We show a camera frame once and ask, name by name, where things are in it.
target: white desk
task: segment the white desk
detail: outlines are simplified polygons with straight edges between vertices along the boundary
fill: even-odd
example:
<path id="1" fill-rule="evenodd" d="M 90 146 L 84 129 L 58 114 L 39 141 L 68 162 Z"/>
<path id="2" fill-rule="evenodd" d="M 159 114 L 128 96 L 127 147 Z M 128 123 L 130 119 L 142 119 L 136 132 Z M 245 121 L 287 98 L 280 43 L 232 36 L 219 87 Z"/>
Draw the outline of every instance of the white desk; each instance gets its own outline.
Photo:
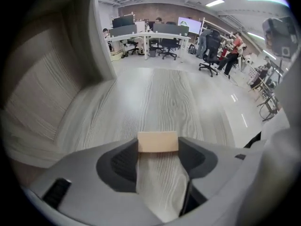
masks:
<path id="1" fill-rule="evenodd" d="M 106 38 L 105 41 L 120 41 L 120 40 L 127 40 L 130 38 L 135 37 L 142 37 L 144 42 L 144 58 L 145 60 L 148 58 L 148 52 L 149 52 L 149 38 L 156 38 L 156 39 L 181 39 L 183 42 L 181 44 L 180 48 L 180 54 L 179 57 L 181 58 L 181 62 L 183 62 L 184 52 L 187 50 L 189 37 L 181 36 L 177 34 L 170 34 L 170 33 L 162 33 L 162 32 L 140 32 L 140 33 L 133 33 L 133 34 L 126 34 L 121 35 L 117 37 L 109 37 Z"/>

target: wooden block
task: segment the wooden block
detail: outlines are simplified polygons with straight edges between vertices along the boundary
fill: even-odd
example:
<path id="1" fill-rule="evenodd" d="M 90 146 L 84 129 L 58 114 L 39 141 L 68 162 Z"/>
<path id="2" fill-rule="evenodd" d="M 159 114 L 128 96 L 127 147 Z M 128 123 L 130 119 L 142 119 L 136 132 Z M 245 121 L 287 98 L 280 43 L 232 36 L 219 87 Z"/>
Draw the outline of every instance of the wooden block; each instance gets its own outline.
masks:
<path id="1" fill-rule="evenodd" d="M 138 132 L 138 151 L 165 153 L 179 150 L 176 131 Z"/>

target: brick wall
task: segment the brick wall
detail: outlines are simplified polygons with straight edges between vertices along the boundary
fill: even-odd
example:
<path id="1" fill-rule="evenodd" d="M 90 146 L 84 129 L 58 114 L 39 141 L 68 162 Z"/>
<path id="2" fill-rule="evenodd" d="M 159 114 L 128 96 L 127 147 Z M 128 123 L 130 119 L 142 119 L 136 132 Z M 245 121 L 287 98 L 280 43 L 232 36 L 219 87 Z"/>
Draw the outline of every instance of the brick wall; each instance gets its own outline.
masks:
<path id="1" fill-rule="evenodd" d="M 164 3 L 146 3 L 146 4 L 137 4 L 126 7 L 119 8 L 119 16 L 123 16 L 125 14 L 129 14 L 133 12 L 135 14 L 135 18 L 148 18 L 150 21 L 155 21 L 157 17 L 161 17 L 163 22 L 175 22 L 178 23 L 179 17 L 191 17 L 193 20 L 203 20 L 205 17 L 206 20 L 212 22 L 223 29 L 226 29 L 229 32 L 235 32 L 236 30 L 232 28 L 230 25 L 226 24 L 222 20 L 207 14 L 205 12 L 187 8 L 184 6 L 173 5 L 173 4 L 164 4 Z M 195 34 L 189 33 L 188 35 L 191 37 L 191 42 L 195 39 Z M 244 43 L 247 45 L 247 49 L 244 54 L 255 53 L 259 54 L 257 49 L 246 39 L 244 39 Z"/>

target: white floor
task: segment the white floor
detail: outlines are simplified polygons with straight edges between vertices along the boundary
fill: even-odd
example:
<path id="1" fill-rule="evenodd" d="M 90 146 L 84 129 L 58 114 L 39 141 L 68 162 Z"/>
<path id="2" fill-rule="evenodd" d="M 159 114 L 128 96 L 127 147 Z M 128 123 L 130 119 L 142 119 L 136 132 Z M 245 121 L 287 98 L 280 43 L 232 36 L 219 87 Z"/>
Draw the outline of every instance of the white floor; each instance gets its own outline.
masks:
<path id="1" fill-rule="evenodd" d="M 122 74 L 127 68 L 163 68 L 168 70 L 179 70 L 185 72 L 196 73 L 200 80 L 206 80 L 210 86 L 214 88 L 213 97 L 218 98 L 208 100 L 208 107 L 216 108 L 210 103 L 220 103 L 229 121 L 234 142 L 236 147 L 244 147 L 254 136 L 256 136 L 262 128 L 262 117 L 259 115 L 258 104 L 261 103 L 257 92 L 248 92 L 250 87 L 247 85 L 247 75 L 241 73 L 238 69 L 232 69 L 229 80 L 223 73 L 211 78 L 207 69 L 198 70 L 198 64 L 203 60 L 196 58 L 194 55 L 185 54 L 185 60 L 181 63 L 180 58 L 176 61 L 170 56 L 162 60 L 162 56 L 149 57 L 144 60 L 143 56 L 136 54 L 129 55 L 118 61 L 113 61 L 113 67 L 117 76 Z"/>

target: trash bin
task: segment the trash bin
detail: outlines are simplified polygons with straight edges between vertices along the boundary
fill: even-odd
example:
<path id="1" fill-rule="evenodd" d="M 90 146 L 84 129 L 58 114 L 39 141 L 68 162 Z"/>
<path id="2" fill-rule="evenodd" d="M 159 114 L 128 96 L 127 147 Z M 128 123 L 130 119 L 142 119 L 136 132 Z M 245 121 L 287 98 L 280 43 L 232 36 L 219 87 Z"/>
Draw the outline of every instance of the trash bin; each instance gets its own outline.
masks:
<path id="1" fill-rule="evenodd" d="M 150 48 L 150 57 L 156 57 L 156 48 Z"/>

